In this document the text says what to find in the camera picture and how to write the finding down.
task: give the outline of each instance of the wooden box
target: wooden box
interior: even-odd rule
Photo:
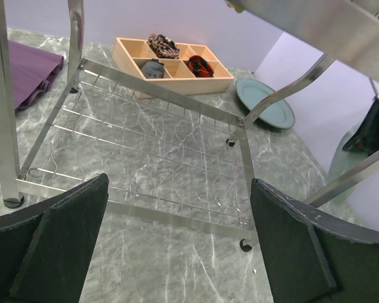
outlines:
[[[117,38],[112,57],[124,73],[158,84],[183,95],[225,92],[233,81],[233,76],[215,57],[206,45],[176,43],[180,50],[179,59],[159,59],[164,63],[164,77],[146,79],[140,69],[150,59],[157,59],[146,40]],[[196,78],[186,63],[191,56],[202,56],[214,68],[213,78]],[[137,93],[138,98],[148,95]]]

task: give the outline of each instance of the wire shelf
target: wire shelf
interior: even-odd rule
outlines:
[[[64,191],[105,172],[114,203],[254,229],[248,144],[226,144],[237,126],[171,100],[136,100],[123,83],[87,70],[79,79],[24,164],[28,182]]]

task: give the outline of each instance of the rolled cloth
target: rolled cloth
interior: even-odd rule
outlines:
[[[13,41],[8,42],[8,49],[14,109],[26,109],[39,93],[51,89],[64,59],[63,56]]]

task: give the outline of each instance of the black foot cap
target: black foot cap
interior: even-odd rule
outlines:
[[[229,145],[230,147],[233,147],[236,144],[236,142],[229,141],[229,139],[226,139],[226,144]]]
[[[243,241],[244,241],[244,240],[245,240],[245,239],[243,239],[243,240],[240,241],[240,248],[241,248],[241,250],[244,251],[245,253],[248,253],[248,252],[251,251],[253,248],[252,248],[250,245],[248,245],[248,244],[244,245],[244,244],[243,244]]]
[[[21,199],[20,199],[20,202],[16,201],[16,200],[13,200],[12,199],[8,199],[8,200],[3,200],[4,201],[4,205],[5,207],[7,208],[11,208],[12,210],[15,209],[15,208],[19,208],[22,204],[24,204],[24,195],[21,194]]]

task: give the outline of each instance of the white wall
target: white wall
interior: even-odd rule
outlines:
[[[66,0],[6,0],[10,27],[69,37]],[[226,65],[252,71],[282,31],[223,0],[85,0],[87,41],[113,45],[115,37],[147,39],[162,33],[176,42],[207,44]]]
[[[284,33],[255,77],[278,90],[304,74],[321,54]],[[287,98],[296,116],[294,129],[325,170],[343,135],[362,122],[373,97],[367,77],[335,62],[313,84]],[[379,173],[363,181],[348,202],[370,227],[379,230]]]

